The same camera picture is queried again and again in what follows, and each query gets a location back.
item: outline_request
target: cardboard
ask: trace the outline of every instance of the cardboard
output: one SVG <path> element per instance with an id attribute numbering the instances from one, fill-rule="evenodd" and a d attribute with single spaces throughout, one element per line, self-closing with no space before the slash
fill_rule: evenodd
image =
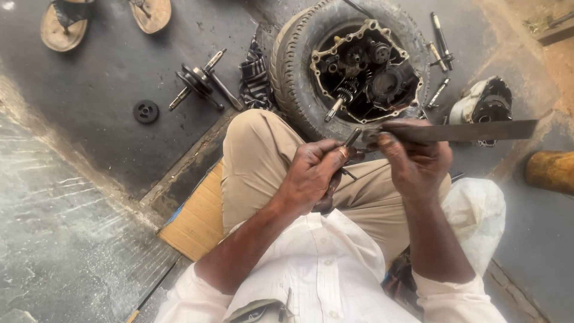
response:
<path id="1" fill-rule="evenodd" d="M 195 262 L 223 239 L 222 175 L 220 160 L 158 233 L 162 240 Z"/>

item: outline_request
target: sandal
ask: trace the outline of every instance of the sandal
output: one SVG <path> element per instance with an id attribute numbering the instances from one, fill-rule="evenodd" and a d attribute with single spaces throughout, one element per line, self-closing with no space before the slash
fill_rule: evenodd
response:
<path id="1" fill-rule="evenodd" d="M 157 33 L 163 29 L 172 16 L 169 0 L 129 0 L 131 12 L 143 32 Z"/>
<path id="2" fill-rule="evenodd" d="M 66 52 L 75 48 L 88 28 L 88 6 L 94 0 L 50 0 L 42 16 L 40 36 L 48 48 Z"/>

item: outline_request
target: shirt sleeve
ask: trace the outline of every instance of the shirt sleeve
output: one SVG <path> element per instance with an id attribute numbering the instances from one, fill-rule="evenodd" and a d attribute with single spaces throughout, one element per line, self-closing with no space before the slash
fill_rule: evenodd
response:
<path id="1" fill-rule="evenodd" d="M 168 300 L 160 306 L 155 323 L 222 322 L 232 299 L 197 277 L 193 263 L 168 292 Z"/>
<path id="2" fill-rule="evenodd" d="M 506 323 L 484 292 L 478 275 L 466 284 L 439 283 L 413 271 L 425 322 Z"/>

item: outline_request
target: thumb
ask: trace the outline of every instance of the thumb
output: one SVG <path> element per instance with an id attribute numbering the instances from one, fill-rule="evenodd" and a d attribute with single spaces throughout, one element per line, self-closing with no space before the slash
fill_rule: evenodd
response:
<path id="1" fill-rule="evenodd" d="M 379 136 L 378 144 L 393 168 L 402 168 L 409 161 L 405 147 L 392 134 L 383 132 Z"/>
<path id="2" fill-rule="evenodd" d="M 328 174 L 329 177 L 341 168 L 349 157 L 349 150 L 343 146 L 331 150 L 323 157 L 317 168 L 322 174 Z"/>

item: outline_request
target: white shirt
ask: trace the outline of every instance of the white shirt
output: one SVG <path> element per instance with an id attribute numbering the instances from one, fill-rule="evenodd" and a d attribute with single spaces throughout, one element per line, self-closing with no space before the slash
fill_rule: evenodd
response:
<path id="1" fill-rule="evenodd" d="M 385 295 L 384 276 L 383 254 L 367 233 L 336 209 L 328 217 L 311 213 L 281 233 L 233 296 L 198 278 L 191 265 L 168 292 L 156 323 L 229 321 L 255 301 L 287 303 L 289 288 L 284 322 L 418 322 Z M 425 320 L 505 322 L 479 276 L 466 284 L 413 276 Z"/>

